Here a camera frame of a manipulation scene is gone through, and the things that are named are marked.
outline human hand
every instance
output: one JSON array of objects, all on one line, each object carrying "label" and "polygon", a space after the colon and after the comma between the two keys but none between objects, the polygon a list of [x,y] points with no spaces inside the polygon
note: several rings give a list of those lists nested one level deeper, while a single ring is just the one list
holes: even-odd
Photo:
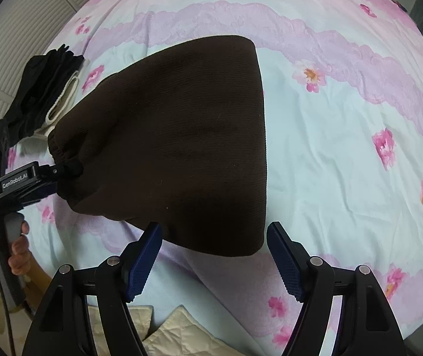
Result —
[{"label": "human hand", "polygon": [[[29,225],[26,221],[22,223],[22,233],[29,233]],[[12,256],[9,258],[8,263],[11,271],[16,276],[25,275],[30,270],[30,261],[32,253],[29,250],[29,241],[25,235],[21,235],[12,243],[11,247]]]}]

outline blue gripper pad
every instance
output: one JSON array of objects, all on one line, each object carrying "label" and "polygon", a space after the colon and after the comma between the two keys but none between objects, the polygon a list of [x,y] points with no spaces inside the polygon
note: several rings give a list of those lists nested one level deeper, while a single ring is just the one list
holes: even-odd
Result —
[{"label": "blue gripper pad", "polygon": [[141,238],[135,244],[142,246],[136,261],[129,271],[128,287],[126,296],[133,301],[135,296],[142,293],[146,285],[147,277],[154,265],[155,259],[162,246],[162,228],[158,223],[150,223],[142,233]]},{"label": "blue gripper pad", "polygon": [[279,270],[287,292],[294,296],[297,301],[303,302],[306,297],[306,291],[302,284],[302,268],[291,254],[289,247],[289,244],[292,245],[293,242],[289,239],[279,222],[273,222],[269,225],[266,238],[274,263],[277,266],[277,270]]}]

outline pink floral bedsheet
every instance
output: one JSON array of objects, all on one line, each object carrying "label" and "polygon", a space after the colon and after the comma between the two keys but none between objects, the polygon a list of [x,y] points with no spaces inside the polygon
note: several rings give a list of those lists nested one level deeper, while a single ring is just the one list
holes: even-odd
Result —
[{"label": "pink floral bedsheet", "polygon": [[[49,48],[65,42],[89,59],[80,101],[148,54],[217,34],[248,37],[257,48],[267,223],[280,221],[332,265],[369,265],[408,336],[423,323],[423,38],[416,25],[391,0],[90,0]],[[22,144],[9,162],[32,158],[51,163],[46,152],[22,153]],[[61,263],[65,237],[86,266],[139,234],[122,222],[75,215],[55,196],[26,214],[40,225],[34,245],[47,248],[37,253],[46,267]],[[161,258],[205,285],[258,353],[281,354],[300,304],[266,247],[251,257],[219,258],[166,244]],[[339,303],[323,355],[331,354]],[[207,326],[210,312],[202,308],[195,318]],[[256,349],[244,337],[214,334],[244,353]]]}]

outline folded clothes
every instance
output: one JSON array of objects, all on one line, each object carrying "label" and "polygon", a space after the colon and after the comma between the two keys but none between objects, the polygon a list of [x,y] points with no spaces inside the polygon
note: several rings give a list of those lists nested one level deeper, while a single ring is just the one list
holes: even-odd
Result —
[{"label": "folded clothes", "polygon": [[84,75],[87,71],[88,64],[89,60],[85,59],[81,67],[81,72],[74,72],[70,79],[66,82],[63,91],[47,112],[44,123],[39,129],[35,130],[34,138],[47,140],[48,135],[53,131],[58,121],[73,108],[79,81],[86,78],[82,75]]},{"label": "folded clothes", "polygon": [[239,36],[192,40],[148,56],[97,85],[48,138],[72,210],[150,221],[164,239],[222,256],[264,241],[264,98],[254,44]]},{"label": "folded clothes", "polygon": [[72,75],[78,74],[83,59],[62,45],[58,50],[34,56],[27,62],[17,94],[4,115],[10,147],[42,127],[66,83]]}]

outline bedsheet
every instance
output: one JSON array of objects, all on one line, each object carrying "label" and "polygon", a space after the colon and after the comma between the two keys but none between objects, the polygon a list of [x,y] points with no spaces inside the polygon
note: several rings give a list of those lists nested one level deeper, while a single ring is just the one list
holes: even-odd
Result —
[{"label": "bedsheet", "polygon": [[[423,324],[423,37],[416,25],[391,0],[90,0],[49,48],[66,43],[89,59],[78,102],[149,54],[218,34],[242,35],[257,48],[267,224],[280,221],[331,265],[369,265],[410,335]],[[11,155],[11,167],[32,158],[51,163],[28,141]],[[55,196],[26,216],[35,220],[34,254],[51,274],[66,259],[94,266],[140,234],[124,222],[77,215]],[[331,354],[340,302],[322,355]],[[137,303],[154,305],[159,321],[183,304],[236,350],[267,355],[282,352],[300,310],[266,246],[254,256],[219,258],[165,242]]]}]

